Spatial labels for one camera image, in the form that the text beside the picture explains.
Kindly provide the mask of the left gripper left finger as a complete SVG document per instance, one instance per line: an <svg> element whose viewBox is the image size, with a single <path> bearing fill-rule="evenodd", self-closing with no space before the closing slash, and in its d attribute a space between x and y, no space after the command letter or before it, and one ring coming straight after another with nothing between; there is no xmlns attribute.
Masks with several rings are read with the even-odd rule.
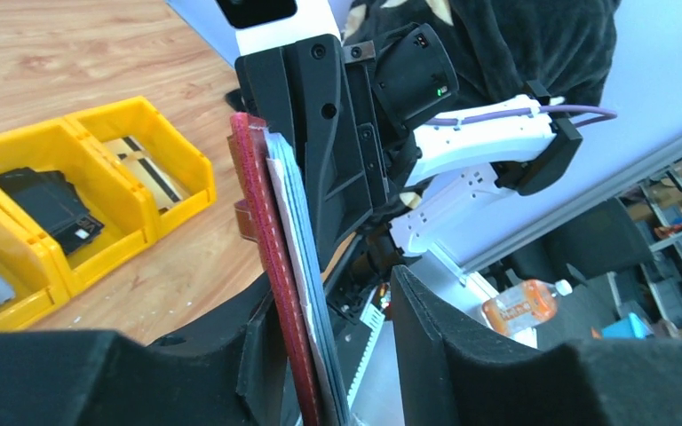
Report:
<svg viewBox="0 0 682 426"><path fill-rule="evenodd" d="M149 345L113 330L0 333L0 425L277 425L286 365L260 276Z"/></svg>

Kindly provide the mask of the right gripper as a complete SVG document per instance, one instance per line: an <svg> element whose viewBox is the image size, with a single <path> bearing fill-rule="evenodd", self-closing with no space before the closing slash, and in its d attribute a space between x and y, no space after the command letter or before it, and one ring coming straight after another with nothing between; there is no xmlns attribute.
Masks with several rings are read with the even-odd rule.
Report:
<svg viewBox="0 0 682 426"><path fill-rule="evenodd" d="M321 268L389 201L373 42L325 34L239 57L247 111L293 149Z"/></svg>

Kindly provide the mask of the red leather card holder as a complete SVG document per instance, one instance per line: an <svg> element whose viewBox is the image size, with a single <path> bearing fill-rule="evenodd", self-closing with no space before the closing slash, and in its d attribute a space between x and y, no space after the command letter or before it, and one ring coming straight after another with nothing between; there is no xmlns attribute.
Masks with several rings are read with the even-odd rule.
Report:
<svg viewBox="0 0 682 426"><path fill-rule="evenodd" d="M346 425L349 409L339 372L326 370L322 353L311 343L305 299L297 288L289 246L266 167L266 123L248 113L230 119L228 145L244 201L234 205L240 233L255 241L270 280L286 357L296 385L305 425Z"/></svg>

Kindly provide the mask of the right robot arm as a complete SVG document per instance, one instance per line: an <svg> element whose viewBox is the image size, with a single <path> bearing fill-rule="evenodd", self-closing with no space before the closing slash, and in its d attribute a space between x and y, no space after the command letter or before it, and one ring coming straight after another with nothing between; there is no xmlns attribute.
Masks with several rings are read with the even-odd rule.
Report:
<svg viewBox="0 0 682 426"><path fill-rule="evenodd" d="M367 227L386 231L396 257L419 256L455 214L556 182L581 143L538 86L449 110L456 71L427 24L344 45L274 23L236 42L246 109L289 144L321 266Z"/></svg>

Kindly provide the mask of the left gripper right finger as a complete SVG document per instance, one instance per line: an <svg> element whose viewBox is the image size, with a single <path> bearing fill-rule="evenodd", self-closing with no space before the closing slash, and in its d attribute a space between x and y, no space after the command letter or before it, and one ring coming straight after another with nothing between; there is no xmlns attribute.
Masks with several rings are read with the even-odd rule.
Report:
<svg viewBox="0 0 682 426"><path fill-rule="evenodd" d="M408 425L682 425L682 339L591 339L539 351L392 272Z"/></svg>

